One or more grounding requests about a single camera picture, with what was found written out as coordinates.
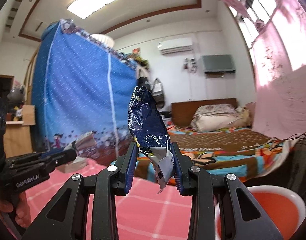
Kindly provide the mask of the left human hand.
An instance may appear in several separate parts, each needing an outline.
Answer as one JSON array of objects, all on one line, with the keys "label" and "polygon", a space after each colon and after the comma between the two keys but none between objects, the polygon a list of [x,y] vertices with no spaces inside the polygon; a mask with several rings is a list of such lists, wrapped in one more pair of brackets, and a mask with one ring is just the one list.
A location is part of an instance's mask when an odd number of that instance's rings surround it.
[{"label": "left human hand", "polygon": [[[0,212],[11,213],[13,211],[13,206],[11,203],[0,200]],[[15,221],[18,225],[23,228],[28,228],[31,224],[31,211],[30,206],[27,202],[26,192],[19,194],[19,203],[16,208]]]}]

